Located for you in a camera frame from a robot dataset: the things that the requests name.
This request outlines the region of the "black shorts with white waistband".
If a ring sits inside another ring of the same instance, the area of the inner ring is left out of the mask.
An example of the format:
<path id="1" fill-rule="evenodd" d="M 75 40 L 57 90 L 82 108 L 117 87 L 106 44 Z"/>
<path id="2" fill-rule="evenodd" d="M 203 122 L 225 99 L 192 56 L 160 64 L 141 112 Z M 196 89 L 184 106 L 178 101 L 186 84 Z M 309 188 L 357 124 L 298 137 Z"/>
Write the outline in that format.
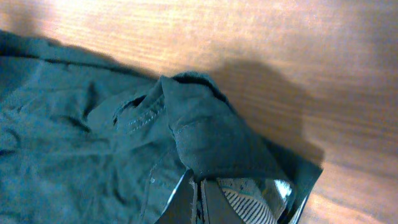
<path id="1" fill-rule="evenodd" d="M 197 72 L 147 78 L 1 32 L 1 222 L 155 223 L 179 180 L 244 223 L 297 223 L 321 168 L 255 133 Z"/>

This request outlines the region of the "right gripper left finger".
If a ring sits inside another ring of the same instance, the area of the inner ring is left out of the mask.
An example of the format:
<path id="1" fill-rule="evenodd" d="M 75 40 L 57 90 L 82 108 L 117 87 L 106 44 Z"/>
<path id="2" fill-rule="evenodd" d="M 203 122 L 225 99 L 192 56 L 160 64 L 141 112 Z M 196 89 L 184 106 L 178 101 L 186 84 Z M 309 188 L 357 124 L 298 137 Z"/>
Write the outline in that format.
<path id="1" fill-rule="evenodd" d="M 198 187 L 193 171 L 187 170 L 169 197 L 167 206 L 155 224 L 193 224 L 197 219 Z"/>

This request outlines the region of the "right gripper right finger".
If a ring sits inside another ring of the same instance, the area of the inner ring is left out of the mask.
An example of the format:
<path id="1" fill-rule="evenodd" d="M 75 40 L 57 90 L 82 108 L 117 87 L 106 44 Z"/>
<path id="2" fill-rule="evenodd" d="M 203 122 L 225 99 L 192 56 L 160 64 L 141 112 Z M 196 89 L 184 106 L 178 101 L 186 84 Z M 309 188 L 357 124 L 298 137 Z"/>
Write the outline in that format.
<path id="1" fill-rule="evenodd" d="M 224 196 L 216 181 L 201 182 L 203 222 L 207 224 L 244 224 Z"/>

